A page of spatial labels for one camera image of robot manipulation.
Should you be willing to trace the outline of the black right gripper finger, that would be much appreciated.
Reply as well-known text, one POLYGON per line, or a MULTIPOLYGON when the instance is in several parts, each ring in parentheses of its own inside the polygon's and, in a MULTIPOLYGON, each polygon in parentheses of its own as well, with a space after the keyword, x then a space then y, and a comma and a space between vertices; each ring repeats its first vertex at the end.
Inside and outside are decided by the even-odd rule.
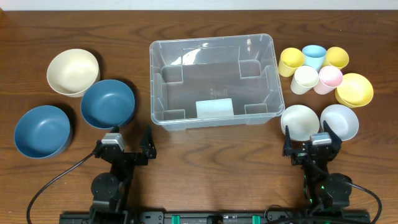
POLYGON ((331 138, 331 144, 333 146, 341 146, 342 140, 340 137, 330 128, 326 120, 323 121, 323 130, 328 133, 331 138))
POLYGON ((290 138, 290 132, 289 132, 289 127, 286 125, 285 126, 285 141, 284 141, 284 146, 283 146, 283 156, 290 156, 293 152, 292 148, 292 141, 290 138))

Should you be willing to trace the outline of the light grey small bowl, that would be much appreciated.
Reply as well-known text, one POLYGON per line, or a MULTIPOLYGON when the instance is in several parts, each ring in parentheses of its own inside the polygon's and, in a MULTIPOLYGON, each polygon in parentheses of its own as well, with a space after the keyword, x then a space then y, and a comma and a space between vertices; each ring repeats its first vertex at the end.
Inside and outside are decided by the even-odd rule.
POLYGON ((321 126, 326 121, 333 132, 342 140, 355 137, 359 131, 359 120, 353 110, 344 105, 330 105, 320 116, 321 126))

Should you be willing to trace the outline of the white small bowl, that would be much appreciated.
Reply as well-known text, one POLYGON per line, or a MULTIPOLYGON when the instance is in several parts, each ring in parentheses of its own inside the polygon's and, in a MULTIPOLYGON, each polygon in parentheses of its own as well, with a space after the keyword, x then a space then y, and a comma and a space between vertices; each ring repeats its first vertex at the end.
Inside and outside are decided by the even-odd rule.
POLYGON ((290 138, 294 141, 308 141, 312 134, 320 129, 320 121, 316 113, 304 105, 288 107, 280 119, 281 130, 285 134, 288 126, 290 138))

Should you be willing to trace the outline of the yellow small bowl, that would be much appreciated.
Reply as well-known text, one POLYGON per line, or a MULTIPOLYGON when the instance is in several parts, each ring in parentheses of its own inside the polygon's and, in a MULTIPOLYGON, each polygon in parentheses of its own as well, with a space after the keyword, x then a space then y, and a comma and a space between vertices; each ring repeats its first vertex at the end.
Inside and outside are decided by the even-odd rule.
POLYGON ((371 82, 357 73, 343 75, 343 81, 335 89, 337 101, 349 108, 357 108, 368 105, 374 96, 371 82))

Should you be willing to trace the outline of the pink cup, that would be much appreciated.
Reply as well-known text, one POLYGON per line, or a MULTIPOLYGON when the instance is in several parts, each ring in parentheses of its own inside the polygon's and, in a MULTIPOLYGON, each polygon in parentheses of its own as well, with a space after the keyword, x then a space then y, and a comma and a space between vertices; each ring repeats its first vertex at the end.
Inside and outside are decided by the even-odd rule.
POLYGON ((313 89, 319 95, 325 95, 331 92, 343 82, 343 74, 341 70, 334 66, 323 67, 319 71, 318 77, 319 81, 313 89))

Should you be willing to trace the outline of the cream white cup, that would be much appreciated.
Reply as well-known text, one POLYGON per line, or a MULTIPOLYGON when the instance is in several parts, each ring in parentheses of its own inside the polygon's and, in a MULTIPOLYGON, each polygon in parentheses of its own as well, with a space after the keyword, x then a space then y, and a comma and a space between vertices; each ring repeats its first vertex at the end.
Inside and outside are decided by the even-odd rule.
POLYGON ((290 89, 296 95, 302 95, 316 86, 318 81, 318 72, 313 67, 301 66, 294 73, 290 89))

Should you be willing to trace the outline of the light blue cup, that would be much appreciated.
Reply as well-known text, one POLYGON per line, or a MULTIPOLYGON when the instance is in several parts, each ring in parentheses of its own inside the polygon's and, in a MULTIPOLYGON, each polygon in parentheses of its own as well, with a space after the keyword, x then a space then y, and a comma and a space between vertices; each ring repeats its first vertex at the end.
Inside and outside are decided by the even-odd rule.
POLYGON ((308 45, 302 49, 302 53, 305 58, 304 65, 319 72, 326 57, 326 49, 319 45, 308 45))

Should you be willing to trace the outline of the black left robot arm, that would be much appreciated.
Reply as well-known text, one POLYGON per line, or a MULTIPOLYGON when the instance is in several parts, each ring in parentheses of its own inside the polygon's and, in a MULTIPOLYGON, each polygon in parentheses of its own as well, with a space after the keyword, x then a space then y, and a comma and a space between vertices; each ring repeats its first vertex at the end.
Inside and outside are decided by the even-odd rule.
POLYGON ((110 133, 96 142, 95 158, 111 164, 111 170, 97 175, 91 184, 93 204, 90 207, 90 223, 134 223, 136 217, 126 208, 129 189, 136 166, 146 166, 157 157, 150 126, 140 141, 140 152, 126 152, 126 142, 114 127, 110 133))

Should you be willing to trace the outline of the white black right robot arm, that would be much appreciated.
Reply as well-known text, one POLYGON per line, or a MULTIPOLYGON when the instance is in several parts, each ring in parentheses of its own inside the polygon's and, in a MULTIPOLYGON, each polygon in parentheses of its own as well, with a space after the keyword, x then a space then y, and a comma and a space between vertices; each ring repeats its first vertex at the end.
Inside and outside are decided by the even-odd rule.
POLYGON ((352 192, 351 179, 343 174, 331 174, 327 164, 339 153, 342 140, 323 122, 324 132, 310 136, 310 140, 300 148, 292 147, 289 127, 285 127, 283 155, 289 156, 293 166, 301 166, 304 171, 304 193, 311 201, 311 207, 303 214, 306 217, 321 213, 339 212, 348 207, 352 192))

